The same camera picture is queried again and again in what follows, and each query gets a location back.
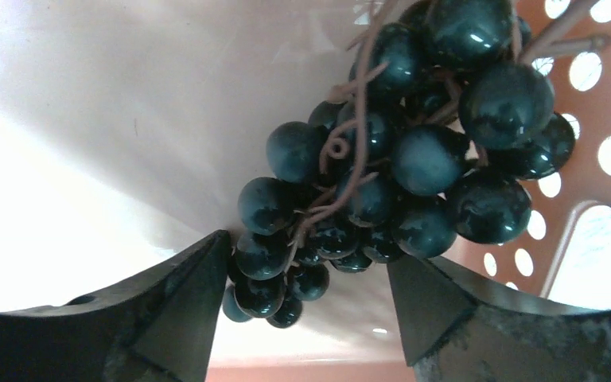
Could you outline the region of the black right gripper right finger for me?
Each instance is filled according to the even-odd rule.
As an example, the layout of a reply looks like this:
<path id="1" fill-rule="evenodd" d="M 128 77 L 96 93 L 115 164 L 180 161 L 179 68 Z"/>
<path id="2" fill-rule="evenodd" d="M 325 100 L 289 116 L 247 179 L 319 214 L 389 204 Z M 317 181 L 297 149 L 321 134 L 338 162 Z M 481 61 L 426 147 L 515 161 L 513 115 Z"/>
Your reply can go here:
<path id="1" fill-rule="evenodd" d="M 539 298 L 446 258 L 389 264 L 419 381 L 611 381 L 611 310 Z"/>

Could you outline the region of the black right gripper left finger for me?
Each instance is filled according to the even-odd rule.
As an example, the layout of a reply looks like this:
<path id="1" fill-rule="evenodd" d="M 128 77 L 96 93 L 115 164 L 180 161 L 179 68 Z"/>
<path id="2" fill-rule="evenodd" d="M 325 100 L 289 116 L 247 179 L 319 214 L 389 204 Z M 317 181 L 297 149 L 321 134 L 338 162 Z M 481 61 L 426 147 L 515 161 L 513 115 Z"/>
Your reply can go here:
<path id="1" fill-rule="evenodd" d="M 218 230 L 62 306 L 0 313 L 0 381 L 203 381 L 227 281 Z"/>

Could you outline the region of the dark toy grape bunch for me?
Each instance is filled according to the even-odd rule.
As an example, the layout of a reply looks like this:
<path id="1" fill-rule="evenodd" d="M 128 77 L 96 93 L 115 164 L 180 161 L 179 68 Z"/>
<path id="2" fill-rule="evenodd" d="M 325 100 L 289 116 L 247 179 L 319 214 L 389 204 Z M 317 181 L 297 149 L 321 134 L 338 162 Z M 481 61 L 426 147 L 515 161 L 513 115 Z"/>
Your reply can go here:
<path id="1" fill-rule="evenodd" d="M 574 129 L 533 61 L 608 46 L 608 35 L 565 38 L 593 2 L 571 2 L 538 35 L 513 1 L 417 1 L 389 22 L 392 7 L 352 41 L 348 80 L 307 122 L 269 135 L 272 175 L 237 201 L 228 319 L 289 328 L 328 290 L 330 268 L 434 258 L 460 237 L 515 240 L 532 215 L 524 183 L 570 160 Z"/>

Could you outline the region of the pink plastic basket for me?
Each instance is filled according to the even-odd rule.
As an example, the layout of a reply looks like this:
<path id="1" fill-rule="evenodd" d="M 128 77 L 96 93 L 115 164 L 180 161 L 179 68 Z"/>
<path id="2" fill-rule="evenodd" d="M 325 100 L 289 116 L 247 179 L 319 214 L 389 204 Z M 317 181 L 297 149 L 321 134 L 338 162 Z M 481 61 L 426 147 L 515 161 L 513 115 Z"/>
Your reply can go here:
<path id="1" fill-rule="evenodd" d="M 241 190 L 272 175 L 269 135 L 307 122 L 348 80 L 351 43 L 385 2 L 389 22 L 411 5 L 0 1 L 0 313 L 62 306 L 218 230 L 232 254 Z M 595 34 L 611 37 L 611 21 L 591 10 L 565 38 Z M 611 207 L 611 175 L 597 163 L 611 135 L 611 43 L 533 65 L 574 129 L 574 152 L 524 183 L 523 234 L 500 245 L 460 237 L 437 257 L 547 299 L 579 215 Z M 230 337 L 219 312 L 213 341 L 238 357 L 225 380 L 419 381 L 388 266 L 369 279 L 333 273 L 288 330 L 254 318 Z"/>

